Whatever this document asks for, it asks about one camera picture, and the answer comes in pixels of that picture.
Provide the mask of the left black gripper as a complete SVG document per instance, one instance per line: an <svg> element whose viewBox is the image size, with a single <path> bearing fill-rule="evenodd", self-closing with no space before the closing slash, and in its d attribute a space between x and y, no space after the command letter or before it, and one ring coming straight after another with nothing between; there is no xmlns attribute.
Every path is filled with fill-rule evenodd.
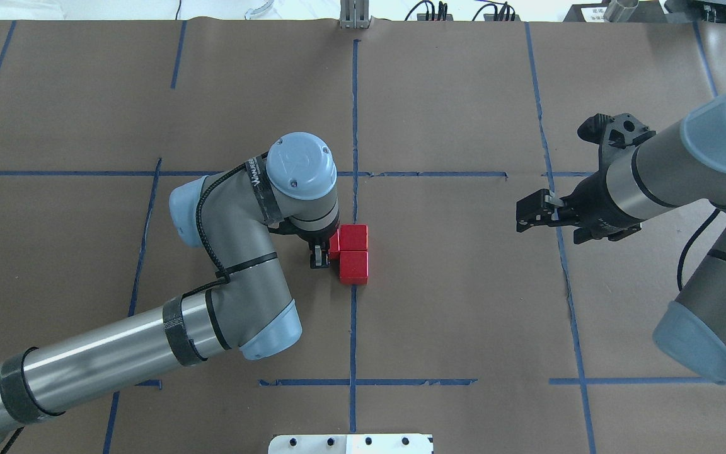
<svg viewBox="0 0 726 454"><path fill-rule="evenodd" d="M310 245L310 268L326 269L330 267L330 240L339 230L340 220L328 218L317 221L303 221L297 218L285 218L276 227L270 227L272 235L297 235Z"/></svg>

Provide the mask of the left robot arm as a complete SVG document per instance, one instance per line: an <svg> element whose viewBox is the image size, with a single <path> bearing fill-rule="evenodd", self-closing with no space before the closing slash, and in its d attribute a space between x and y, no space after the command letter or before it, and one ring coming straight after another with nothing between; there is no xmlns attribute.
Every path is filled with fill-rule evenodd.
<svg viewBox="0 0 726 454"><path fill-rule="evenodd" d="M299 340L302 325L272 236L298 236L311 268L329 266L339 201L328 144L312 133L287 133L228 172L177 187L169 209L182 241L207 253L214 280L0 362L0 443L23 426L223 351L259 360Z"/></svg>

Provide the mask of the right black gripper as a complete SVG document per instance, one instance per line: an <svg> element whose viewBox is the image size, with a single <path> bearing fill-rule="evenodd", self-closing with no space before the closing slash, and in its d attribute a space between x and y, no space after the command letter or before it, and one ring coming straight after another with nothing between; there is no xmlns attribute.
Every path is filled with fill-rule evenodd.
<svg viewBox="0 0 726 454"><path fill-rule="evenodd" d="M623 212L611 198L607 173L596 172L577 184L576 189L563 198L565 206L559 218L555 194L548 189L536 192L516 201L516 232L523 233L535 226L561 227L573 225L573 243L583 244L591 240L620 241L642 229L642 219Z"/></svg>

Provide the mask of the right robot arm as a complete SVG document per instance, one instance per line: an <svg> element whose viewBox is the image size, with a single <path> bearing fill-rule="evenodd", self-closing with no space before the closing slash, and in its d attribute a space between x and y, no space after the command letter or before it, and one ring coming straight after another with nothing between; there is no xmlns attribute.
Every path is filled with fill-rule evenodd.
<svg viewBox="0 0 726 454"><path fill-rule="evenodd" d="M713 210L677 265L678 294L653 332L675 362L726 385L726 94L662 131L628 113L597 113L577 135L597 146L597 170L571 194L541 189L516 204L516 230L572 226L573 243L617 242L643 222L701 199Z"/></svg>

